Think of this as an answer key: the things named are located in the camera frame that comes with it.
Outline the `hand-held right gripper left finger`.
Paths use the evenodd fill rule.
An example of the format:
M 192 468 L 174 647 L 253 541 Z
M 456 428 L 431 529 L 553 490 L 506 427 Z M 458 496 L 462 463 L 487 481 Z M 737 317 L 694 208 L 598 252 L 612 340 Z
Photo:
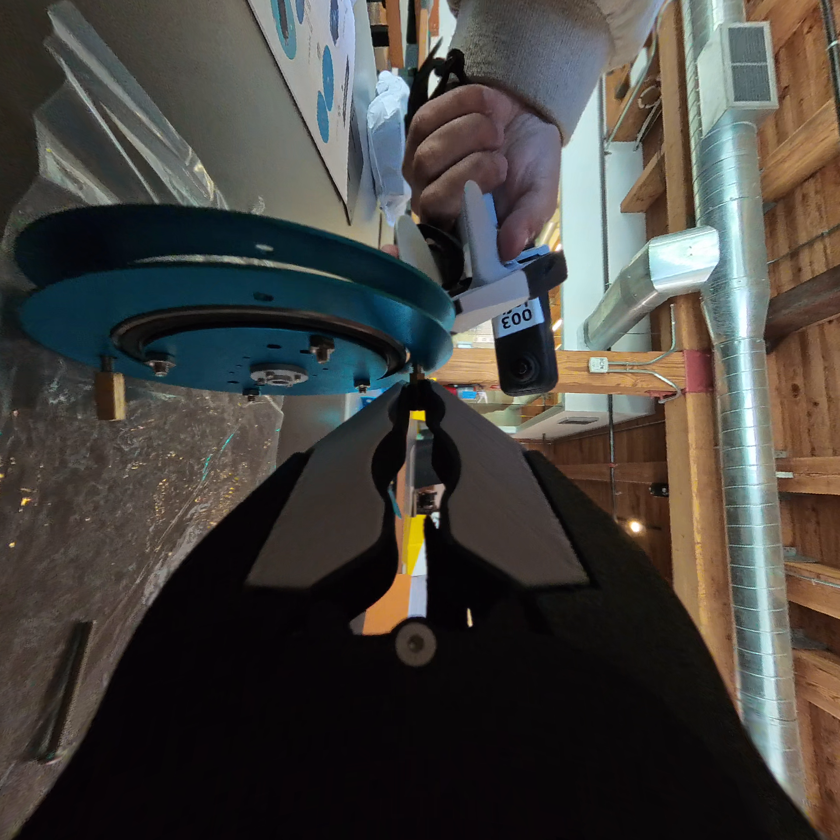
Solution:
M 389 486 L 404 465 L 407 384 L 395 384 L 320 439 L 248 574 L 279 592 L 343 587 L 368 574 L 387 591 L 400 569 Z

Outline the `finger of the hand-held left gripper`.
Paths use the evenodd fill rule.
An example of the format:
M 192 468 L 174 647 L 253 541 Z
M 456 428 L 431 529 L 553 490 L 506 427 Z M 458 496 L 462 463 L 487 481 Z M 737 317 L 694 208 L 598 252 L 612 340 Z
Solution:
M 480 287 L 471 287 L 452 298 L 455 320 L 452 333 L 463 333 L 508 310 L 550 292 L 548 279 L 529 278 L 524 270 L 515 270 Z

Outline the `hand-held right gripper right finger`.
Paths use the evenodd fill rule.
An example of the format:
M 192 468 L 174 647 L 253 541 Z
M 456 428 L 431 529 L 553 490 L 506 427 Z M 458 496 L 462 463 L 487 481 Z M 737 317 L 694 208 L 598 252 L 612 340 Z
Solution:
M 447 535 L 524 589 L 588 585 L 522 446 L 435 382 L 420 383 L 420 403 L 445 488 Z

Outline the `blue metal turntable assembly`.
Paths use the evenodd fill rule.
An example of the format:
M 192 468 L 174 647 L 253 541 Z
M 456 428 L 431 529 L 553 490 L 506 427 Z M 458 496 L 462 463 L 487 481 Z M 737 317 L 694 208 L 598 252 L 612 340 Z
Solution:
M 418 269 L 315 227 L 221 209 L 85 206 L 14 241 L 22 330 L 126 376 L 210 392 L 386 389 L 453 353 L 455 308 Z

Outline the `grey desk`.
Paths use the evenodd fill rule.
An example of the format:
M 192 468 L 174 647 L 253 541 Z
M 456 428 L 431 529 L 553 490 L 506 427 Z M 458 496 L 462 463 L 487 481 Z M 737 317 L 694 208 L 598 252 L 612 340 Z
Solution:
M 392 231 L 359 196 L 353 223 L 323 169 L 279 69 L 246 2 L 75 2 L 133 78 L 205 165 L 229 206 L 266 205 L 266 215 L 386 244 Z M 64 80 L 44 45 L 51 2 L 2 2 L 2 230 L 25 221 L 23 200 L 38 170 L 37 108 Z M 256 446 L 256 428 L 275 419 L 277 462 L 309 448 L 359 406 L 355 395 L 262 397 L 245 405 L 230 394 L 187 391 L 165 380 L 132 384 L 125 423 L 95 418 L 90 372 L 31 343 L 13 327 L 3 351 L 3 454 L 19 465 L 93 467 L 93 445 L 128 441 L 129 426 L 147 449 L 187 447 L 198 467 L 236 431 L 237 449 Z

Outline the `person's left hand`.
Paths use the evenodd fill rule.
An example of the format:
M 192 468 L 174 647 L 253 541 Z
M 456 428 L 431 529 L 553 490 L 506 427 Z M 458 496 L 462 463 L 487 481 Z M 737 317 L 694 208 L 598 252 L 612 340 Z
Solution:
M 478 84 L 426 102 L 411 122 L 403 174 L 412 210 L 438 228 L 458 221 L 467 182 L 491 194 L 500 260 L 528 247 L 559 202 L 562 141 L 506 92 Z

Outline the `wooden pillar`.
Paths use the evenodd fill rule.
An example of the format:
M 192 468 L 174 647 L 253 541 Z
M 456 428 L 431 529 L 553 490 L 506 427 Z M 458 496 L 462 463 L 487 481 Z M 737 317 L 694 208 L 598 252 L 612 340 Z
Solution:
M 607 374 L 592 374 L 588 360 L 605 356 Z M 558 350 L 559 378 L 552 388 L 561 394 L 594 394 L 661 397 L 676 394 L 686 386 L 684 351 L 670 353 Z M 500 384 L 497 357 L 490 349 L 456 349 L 448 362 L 432 373 L 442 385 Z

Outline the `yellow plastic bin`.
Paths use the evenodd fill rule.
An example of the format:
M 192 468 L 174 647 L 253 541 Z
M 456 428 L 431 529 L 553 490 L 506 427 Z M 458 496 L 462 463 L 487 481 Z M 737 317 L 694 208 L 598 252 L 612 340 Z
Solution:
M 414 574 L 419 554 L 424 546 L 426 519 L 426 515 L 420 514 L 403 520 L 400 546 L 401 572 L 403 574 Z

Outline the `white plastic-wrapped grey box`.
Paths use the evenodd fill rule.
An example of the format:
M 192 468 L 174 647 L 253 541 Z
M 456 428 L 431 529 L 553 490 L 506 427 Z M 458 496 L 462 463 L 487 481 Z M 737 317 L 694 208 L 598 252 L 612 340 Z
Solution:
M 382 210 L 390 214 L 403 213 L 410 196 L 403 175 L 409 93 L 404 79 L 384 70 L 366 113 L 375 193 Z

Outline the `large clear plastic bag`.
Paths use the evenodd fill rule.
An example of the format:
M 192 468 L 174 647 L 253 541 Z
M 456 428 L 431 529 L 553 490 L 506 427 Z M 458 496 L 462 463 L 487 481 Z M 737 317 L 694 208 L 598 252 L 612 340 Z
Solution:
M 208 170 L 196 178 L 193 196 L 224 196 Z M 2 245 L 2 385 L 8 334 L 16 327 L 27 338 L 15 307 L 32 288 L 14 264 L 11 242 L 28 221 L 79 202 L 77 194 L 40 180 L 37 171 L 24 195 L 25 220 L 13 215 L 2 230 L 8 234 Z M 93 373 L 87 370 L 98 420 Z M 134 424 L 127 442 L 107 437 L 93 445 L 93 467 L 19 465 L 15 455 L 4 455 L 2 440 L 2 777 L 11 779 L 6 785 L 56 775 L 58 761 L 35 761 L 34 740 L 72 625 L 96 622 L 65 753 L 87 727 L 133 625 L 175 564 L 274 468 L 278 437 L 266 432 L 277 433 L 275 423 L 270 419 L 267 429 L 256 428 L 256 446 L 237 449 L 235 430 L 220 451 L 198 445 L 208 455 L 198 456 L 196 469 L 184 465 L 183 444 L 177 449 L 165 444 L 164 453 L 155 455 Z

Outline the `white instruction booklet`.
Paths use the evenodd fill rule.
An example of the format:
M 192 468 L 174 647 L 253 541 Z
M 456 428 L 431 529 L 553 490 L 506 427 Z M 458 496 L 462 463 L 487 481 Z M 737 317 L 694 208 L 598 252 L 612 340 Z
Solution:
M 353 3 L 248 1 L 248 6 L 350 217 Z

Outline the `white vent grille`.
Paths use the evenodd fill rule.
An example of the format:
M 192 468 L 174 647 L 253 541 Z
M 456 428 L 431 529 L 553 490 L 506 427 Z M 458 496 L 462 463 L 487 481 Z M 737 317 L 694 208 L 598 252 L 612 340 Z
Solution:
M 779 106 L 768 22 L 720 26 L 724 84 L 730 108 L 772 112 Z

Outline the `silver ventilation duct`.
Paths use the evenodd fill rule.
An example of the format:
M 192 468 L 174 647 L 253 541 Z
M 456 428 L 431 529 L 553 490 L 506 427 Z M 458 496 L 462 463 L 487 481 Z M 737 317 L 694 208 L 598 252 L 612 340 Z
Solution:
M 696 219 L 719 235 L 700 294 L 712 348 L 738 707 L 775 779 L 806 810 L 764 330 L 770 305 L 758 126 L 727 104 L 720 26 L 743 2 L 681 2 Z

